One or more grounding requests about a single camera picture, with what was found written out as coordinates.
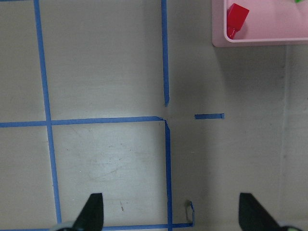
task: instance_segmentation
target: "scuff mark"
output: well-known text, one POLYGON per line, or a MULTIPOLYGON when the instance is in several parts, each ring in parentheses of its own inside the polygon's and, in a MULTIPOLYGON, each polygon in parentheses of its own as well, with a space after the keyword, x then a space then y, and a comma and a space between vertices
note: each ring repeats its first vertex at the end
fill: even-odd
POLYGON ((123 205, 122 205, 121 201, 120 201, 120 205, 121 205, 122 212, 124 212, 124 208, 123 208, 123 205))

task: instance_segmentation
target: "blue tape line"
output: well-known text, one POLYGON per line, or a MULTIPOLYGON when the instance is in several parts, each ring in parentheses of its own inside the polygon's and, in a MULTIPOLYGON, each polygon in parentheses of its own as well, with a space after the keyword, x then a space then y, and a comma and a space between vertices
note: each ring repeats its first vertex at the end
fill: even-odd
MULTIPOLYGON (((173 228, 191 227, 192 224, 172 224, 173 228)), ((119 230, 151 230, 151 229, 167 229, 167 224, 160 225, 127 225, 127 226, 107 226, 103 227, 103 231, 119 231, 119 230)), ((49 229, 20 229, 20 230, 0 230, 0 231, 48 231, 49 229)))
POLYGON ((224 119, 225 114, 199 114, 199 115, 194 115, 195 119, 224 119))
POLYGON ((181 223, 181 224, 173 224, 173 228, 187 228, 187 227, 193 227, 192 223, 181 223))
POLYGON ((194 206, 193 206, 193 202, 191 201, 191 208, 192 208, 192 225, 194 226, 195 225, 195 216, 194 216, 194 206))
POLYGON ((165 121, 166 136, 166 180, 167 180, 167 217, 168 231, 172 231, 172 184, 171 184, 171 135, 167 121, 165 121))
POLYGON ((165 106, 169 104, 169 67, 168 67, 168 27, 167 27, 167 0, 161 0, 162 7, 162 39, 163 39, 163 73, 165 106))
POLYGON ((141 116, 141 117, 123 117, 123 118, 92 118, 92 119, 66 119, 53 120, 52 125, 71 125, 71 124, 107 124, 107 123, 133 123, 133 122, 149 122, 163 121, 163 118, 157 116, 141 116))
POLYGON ((116 230, 151 230, 151 229, 166 229, 167 224, 161 225, 128 225, 128 226, 107 226, 103 227, 103 231, 116 231, 116 230))
POLYGON ((49 153, 51 161, 51 174, 52 174, 52 183, 53 183, 53 194, 55 201, 56 217, 57 222, 61 223, 61 210, 60 210, 60 197, 59 197, 59 188, 58 188, 58 177, 57 177, 57 168, 56 168, 56 159, 54 154, 54 145, 53 145, 53 135, 52 135, 52 126, 51 126, 51 113, 50 113, 50 103, 49 103, 49 94, 48 94, 48 84, 47 84, 47 74, 46 74, 46 65, 45 65, 45 52, 43 44, 43 33, 42 25, 40 19, 40 10, 39 10, 39 0, 34 0, 34 12, 35 12, 35 22, 37 27, 37 37, 38 37, 38 51, 39 51, 39 62, 40 70, 42 77, 42 86, 43 86, 43 95, 44 95, 44 105, 45 105, 45 115, 46 115, 46 126, 47 126, 47 135, 48 135, 48 144, 49 144, 49 153))
POLYGON ((19 128, 19 127, 36 127, 36 126, 46 126, 46 121, 0 123, 0 128, 19 128))
POLYGON ((0 0, 0 2, 3 2, 3 1, 29 1, 29 0, 0 0))

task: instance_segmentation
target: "grid line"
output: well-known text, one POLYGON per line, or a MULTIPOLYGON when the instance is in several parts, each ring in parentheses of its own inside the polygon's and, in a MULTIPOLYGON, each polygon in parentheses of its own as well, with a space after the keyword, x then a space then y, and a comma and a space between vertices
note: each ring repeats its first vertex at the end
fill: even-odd
POLYGON ((48 83, 47 83, 47 74, 46 74, 46 65, 45 65, 43 33, 42 33, 42 25, 41 25, 40 10, 39 10, 39 0, 34 0, 33 3, 34 3, 37 37, 38 37, 39 64, 40 64, 42 86, 43 86, 46 126, 47 126, 47 135, 48 135, 48 146, 49 146, 51 174, 52 174, 52 183, 53 183, 53 194, 54 194, 54 201, 55 201, 57 223, 61 223, 62 218, 61 218, 61 209, 60 209, 58 176, 57 176, 56 159, 55 159, 54 145, 53 145, 50 102, 49 102, 49 94, 48 94, 48 83))
MULTIPOLYGON (((24 1, 24 0, 0 0, 4 1, 24 1)), ((117 231, 117 230, 141 230, 141 229, 168 229, 172 231, 173 228, 185 228, 192 227, 193 223, 180 223, 173 224, 172 219, 172 184, 171 184, 171 135, 167 121, 157 116, 140 116, 140 117, 119 117, 119 118, 85 118, 85 119, 67 119, 67 120, 52 120, 50 100, 48 92, 48 82, 46 73, 45 53, 43 34, 41 26, 39 0, 33 0, 34 12, 35 12, 35 23, 38 40, 38 51, 39 51, 39 63, 41 70, 41 80, 44 97, 44 110, 46 121, 21 121, 21 122, 4 122, 0 123, 0 128, 16 128, 16 127, 36 127, 46 126, 50 161, 51 161, 51 174, 53 182, 53 192, 55 201, 55 210, 57 223, 62 222, 61 209, 60 209, 60 197, 58 188, 58 177, 56 169, 55 151, 53 143, 52 126, 57 125, 72 125, 72 124, 103 124, 103 123, 130 123, 130 122, 148 122, 148 121, 164 121, 165 122, 165 142, 166 142, 166 186, 167 186, 167 224, 156 224, 156 225, 132 225, 132 226, 109 226, 104 227, 106 231, 117 231)), ((168 47, 167 47, 167 0, 161 0, 161 11, 162 11, 162 45, 163 45, 163 77, 164 77, 164 96, 165 106, 169 103, 169 79, 168 79, 168 47)), ((15 230, 0 230, 0 231, 47 231, 48 229, 15 229, 15 230)))

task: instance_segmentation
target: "pink tray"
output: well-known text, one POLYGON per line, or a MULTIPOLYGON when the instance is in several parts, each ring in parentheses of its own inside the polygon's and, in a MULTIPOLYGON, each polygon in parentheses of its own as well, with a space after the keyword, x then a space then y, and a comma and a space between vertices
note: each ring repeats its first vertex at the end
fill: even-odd
POLYGON ((212 0, 216 47, 308 44, 308 0, 212 0), (227 9, 236 3, 250 10, 243 28, 229 39, 227 9))

